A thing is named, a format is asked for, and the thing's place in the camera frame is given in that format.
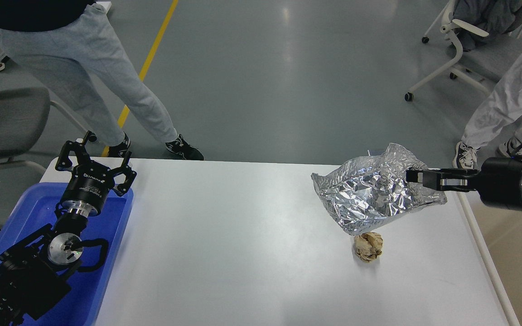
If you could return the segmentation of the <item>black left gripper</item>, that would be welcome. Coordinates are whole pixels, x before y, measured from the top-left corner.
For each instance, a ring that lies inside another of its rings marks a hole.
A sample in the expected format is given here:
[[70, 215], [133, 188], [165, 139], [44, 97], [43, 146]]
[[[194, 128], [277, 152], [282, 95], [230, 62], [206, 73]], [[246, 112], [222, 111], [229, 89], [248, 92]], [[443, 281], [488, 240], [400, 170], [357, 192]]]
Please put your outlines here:
[[[137, 172], [129, 165], [132, 155], [127, 151], [119, 167], [110, 169], [100, 163], [93, 163], [86, 149], [87, 142], [65, 142], [56, 161], [56, 171], [72, 173], [67, 188], [60, 199], [63, 208], [75, 207], [77, 202], [90, 206], [89, 215], [101, 213], [108, 193], [122, 197], [132, 186]], [[122, 183], [116, 184], [116, 177], [125, 176]]]

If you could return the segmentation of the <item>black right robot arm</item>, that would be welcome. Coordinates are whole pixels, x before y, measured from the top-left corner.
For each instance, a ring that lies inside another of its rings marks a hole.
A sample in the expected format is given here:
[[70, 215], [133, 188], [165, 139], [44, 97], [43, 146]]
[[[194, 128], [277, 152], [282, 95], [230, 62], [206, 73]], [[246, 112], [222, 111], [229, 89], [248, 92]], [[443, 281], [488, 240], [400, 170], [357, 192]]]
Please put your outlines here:
[[485, 206], [522, 211], [522, 144], [509, 157], [491, 157], [479, 170], [406, 170], [406, 182], [437, 191], [476, 191]]

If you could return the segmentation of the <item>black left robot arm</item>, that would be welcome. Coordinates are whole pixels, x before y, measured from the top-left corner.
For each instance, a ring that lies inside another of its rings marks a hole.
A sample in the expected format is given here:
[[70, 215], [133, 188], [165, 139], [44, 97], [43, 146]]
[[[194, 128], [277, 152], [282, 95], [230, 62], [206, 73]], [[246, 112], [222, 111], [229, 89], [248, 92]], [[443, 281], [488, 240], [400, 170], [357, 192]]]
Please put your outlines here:
[[0, 326], [18, 326], [24, 315], [37, 320], [71, 291], [68, 279], [89, 273], [106, 262], [106, 239], [81, 239], [91, 216], [101, 213], [108, 194], [124, 196], [137, 173], [122, 163], [107, 167], [91, 159], [86, 141], [65, 142], [55, 169], [69, 171], [71, 179], [54, 209], [56, 223], [46, 224], [0, 254]]

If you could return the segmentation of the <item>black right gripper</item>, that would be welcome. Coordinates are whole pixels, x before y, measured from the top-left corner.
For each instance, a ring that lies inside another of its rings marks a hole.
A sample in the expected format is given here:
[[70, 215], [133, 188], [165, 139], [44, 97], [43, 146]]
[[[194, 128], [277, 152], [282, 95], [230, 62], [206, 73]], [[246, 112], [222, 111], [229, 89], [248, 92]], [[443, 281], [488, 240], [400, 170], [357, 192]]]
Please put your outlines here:
[[[424, 179], [424, 174], [439, 179]], [[409, 168], [406, 179], [418, 179], [423, 187], [441, 192], [477, 191], [489, 207], [522, 212], [522, 158], [489, 158], [480, 170], [458, 168]]]

